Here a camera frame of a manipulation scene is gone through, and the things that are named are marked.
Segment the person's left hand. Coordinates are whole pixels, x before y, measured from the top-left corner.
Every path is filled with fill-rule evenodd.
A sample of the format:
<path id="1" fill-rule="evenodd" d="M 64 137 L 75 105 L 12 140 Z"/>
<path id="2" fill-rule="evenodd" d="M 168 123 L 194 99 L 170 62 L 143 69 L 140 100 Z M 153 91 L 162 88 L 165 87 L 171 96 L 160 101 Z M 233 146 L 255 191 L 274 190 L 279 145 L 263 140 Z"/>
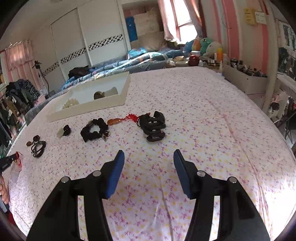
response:
<path id="1" fill-rule="evenodd" d="M 0 192 L 1 192 L 1 199 L 3 203 L 8 204 L 10 197 L 9 197 L 9 192 L 6 188 L 3 176 L 1 176 Z"/>

